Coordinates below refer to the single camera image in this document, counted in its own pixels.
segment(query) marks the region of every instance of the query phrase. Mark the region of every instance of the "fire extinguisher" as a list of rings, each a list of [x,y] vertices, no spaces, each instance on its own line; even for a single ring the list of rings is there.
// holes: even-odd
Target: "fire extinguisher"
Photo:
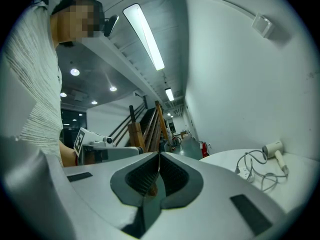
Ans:
[[[202,152],[202,157],[206,158],[208,156],[208,152],[207,152],[207,143],[200,141],[200,149]]]

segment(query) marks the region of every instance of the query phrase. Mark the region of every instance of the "glass window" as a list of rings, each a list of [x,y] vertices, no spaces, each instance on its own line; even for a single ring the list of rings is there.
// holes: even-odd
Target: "glass window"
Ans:
[[[63,130],[60,140],[64,145],[73,149],[80,128],[87,129],[87,113],[61,109]]]

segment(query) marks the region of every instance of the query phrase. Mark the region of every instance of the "fluorescent light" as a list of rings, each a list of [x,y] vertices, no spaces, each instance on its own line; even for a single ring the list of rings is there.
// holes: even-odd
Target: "fluorescent light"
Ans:
[[[164,62],[161,58],[158,46],[156,44],[154,35],[151,32],[149,24],[139,4],[135,3],[123,10],[123,14],[130,22],[145,50],[147,51],[156,70],[165,68]]]
[[[70,70],[70,74],[73,75],[73,76],[79,76],[80,74],[80,71],[76,68],[73,68]]]
[[[165,89],[165,93],[166,93],[166,95],[168,96],[169,101],[172,102],[172,101],[174,100],[174,95],[172,94],[171,88]]]

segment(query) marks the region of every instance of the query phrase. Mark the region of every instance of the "power cord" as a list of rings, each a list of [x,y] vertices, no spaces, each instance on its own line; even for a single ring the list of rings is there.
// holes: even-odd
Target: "power cord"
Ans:
[[[260,152],[260,153],[263,155],[263,158],[264,158],[265,161],[259,161],[255,156],[253,156],[253,155],[251,154],[252,152]],[[252,158],[250,159],[251,167],[250,167],[250,169],[249,169],[248,166],[247,166],[247,161],[246,161],[246,156],[247,156],[247,155],[251,156],[251,157],[252,157],[253,159],[255,159],[259,164],[262,164],[262,165],[265,165],[265,164],[267,163],[267,161],[268,161],[267,155],[266,155],[263,151],[261,151],[261,150],[255,149],[255,150],[252,150],[252,151],[250,151],[250,152],[245,152],[244,155],[241,156],[241,157],[239,158],[238,162],[236,163],[236,168],[235,168],[235,171],[234,171],[234,172],[235,172],[236,174],[239,174],[239,173],[240,173],[240,170],[239,170],[239,162],[241,161],[242,158],[244,158],[245,167],[246,167],[247,170],[249,171],[249,175],[248,175],[248,177],[246,178],[246,180],[247,180],[247,181],[249,180],[249,178],[251,177],[251,175],[252,175],[253,172],[254,172],[256,175],[262,177],[262,180],[261,180],[261,190],[262,190],[263,192],[264,192],[264,191],[267,191],[267,190],[269,190],[269,189],[274,188],[274,187],[279,183],[278,178],[287,178],[287,177],[288,177],[288,175],[289,175],[289,169],[288,169],[288,168],[286,168],[286,170],[283,171],[284,175],[275,175],[273,172],[268,172],[268,173],[266,173],[266,174],[261,174],[261,173],[257,172],[257,171],[255,170],[254,166],[253,166],[253,160],[252,160]],[[274,184],[272,184],[271,186],[263,189],[264,180],[265,180],[265,179],[274,182]]]

